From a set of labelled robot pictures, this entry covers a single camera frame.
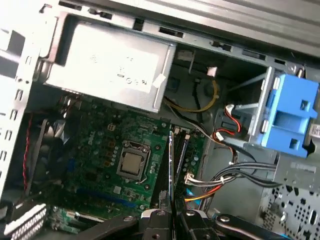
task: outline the cpu socket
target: cpu socket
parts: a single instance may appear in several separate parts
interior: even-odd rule
[[[151,153],[150,146],[124,140],[116,174],[140,181]]]

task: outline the silver metal casing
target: silver metal casing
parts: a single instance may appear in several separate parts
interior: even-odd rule
[[[175,49],[164,40],[80,21],[63,52],[64,66],[54,64],[46,83],[157,113]]]

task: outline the motherboard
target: motherboard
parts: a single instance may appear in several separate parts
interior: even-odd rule
[[[41,196],[52,205],[48,219],[54,229],[80,231],[71,226],[79,215],[103,221],[158,208],[159,192],[168,189],[170,130],[176,142],[175,184],[183,185],[183,172],[197,173],[205,142],[200,132],[136,111],[87,105],[62,187]]]

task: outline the blue drive bay bracket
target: blue drive bay bracket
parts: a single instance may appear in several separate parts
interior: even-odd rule
[[[283,74],[276,78],[264,111],[262,133],[257,144],[299,157],[307,157],[303,142],[310,119],[317,117],[313,109],[319,83]]]

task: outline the yellow wire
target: yellow wire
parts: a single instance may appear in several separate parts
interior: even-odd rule
[[[214,194],[216,191],[218,191],[221,187],[219,187],[217,190],[215,190],[214,192],[210,192],[201,196],[197,196],[197,197],[192,197],[192,198],[185,198],[184,201],[185,202],[191,202],[191,201],[195,201],[195,200],[199,200],[199,199],[204,199],[209,197],[210,195]]]
[[[176,105],[176,104],[166,100],[165,98],[164,98],[164,101],[165,101],[166,104],[169,104],[171,107],[173,107],[173,108],[175,108],[177,110],[180,110],[182,112],[202,113],[202,112],[208,110],[209,108],[211,108],[215,104],[216,99],[219,98],[219,96],[218,96],[218,85],[217,85],[216,81],[213,80],[212,84],[213,84],[213,97],[212,97],[212,100],[206,106],[204,106],[201,109],[184,108],[184,107],[181,107],[179,105]]]

